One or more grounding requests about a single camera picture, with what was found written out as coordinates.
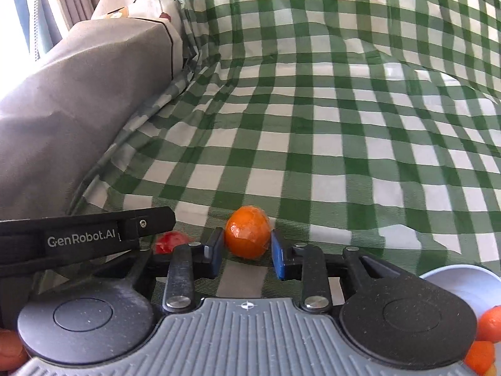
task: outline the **orange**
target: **orange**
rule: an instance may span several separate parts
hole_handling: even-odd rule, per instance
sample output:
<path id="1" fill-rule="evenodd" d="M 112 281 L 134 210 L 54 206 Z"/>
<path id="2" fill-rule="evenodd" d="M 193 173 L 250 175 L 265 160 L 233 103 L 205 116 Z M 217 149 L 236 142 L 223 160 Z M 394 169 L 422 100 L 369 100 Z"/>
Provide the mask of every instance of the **orange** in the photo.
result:
<path id="1" fill-rule="evenodd" d="M 501 305 L 485 311 L 478 320 L 477 340 L 501 342 Z"/>
<path id="2" fill-rule="evenodd" d="M 478 376 L 483 376 L 494 363 L 494 344 L 489 341 L 475 341 L 470 347 L 464 363 Z"/>
<path id="3" fill-rule="evenodd" d="M 484 373 L 483 376 L 498 376 L 498 370 L 496 369 L 496 365 L 494 363 L 490 365 L 490 368 L 487 370 L 487 372 Z"/>
<path id="4" fill-rule="evenodd" d="M 0 372 L 19 368 L 28 360 L 28 355 L 17 333 L 0 329 Z"/>
<path id="5" fill-rule="evenodd" d="M 244 259 L 258 259 L 270 244 L 271 226 L 265 212 L 243 206 L 231 215 L 225 229 L 226 247 Z"/>

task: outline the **green checkered tablecloth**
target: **green checkered tablecloth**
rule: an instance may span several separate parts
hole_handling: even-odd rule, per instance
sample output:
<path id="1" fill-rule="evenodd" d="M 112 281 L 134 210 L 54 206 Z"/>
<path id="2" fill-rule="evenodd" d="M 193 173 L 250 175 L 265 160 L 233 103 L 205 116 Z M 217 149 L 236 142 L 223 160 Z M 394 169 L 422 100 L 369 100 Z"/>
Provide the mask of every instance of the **green checkered tablecloth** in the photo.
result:
<path id="1" fill-rule="evenodd" d="M 124 127 L 73 212 L 169 205 L 204 238 L 252 204 L 329 252 L 500 271 L 500 0 L 179 1 L 184 73 Z M 241 262 L 225 270 L 261 278 L 263 295 L 293 288 L 258 270 L 269 256 Z"/>

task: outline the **ribbed gray surface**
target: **ribbed gray surface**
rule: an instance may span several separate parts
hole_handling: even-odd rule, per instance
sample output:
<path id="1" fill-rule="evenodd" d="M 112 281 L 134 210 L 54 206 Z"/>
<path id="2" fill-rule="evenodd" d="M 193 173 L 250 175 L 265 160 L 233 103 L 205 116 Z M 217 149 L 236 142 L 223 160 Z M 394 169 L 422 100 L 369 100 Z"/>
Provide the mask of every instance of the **ribbed gray surface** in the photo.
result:
<path id="1" fill-rule="evenodd" d="M 146 344 L 116 362 L 75 369 L 32 359 L 17 376 L 411 374 L 473 375 L 460 364 L 410 371 L 374 363 L 344 342 L 329 317 L 300 311 L 289 298 L 209 298 L 194 312 L 165 318 Z"/>

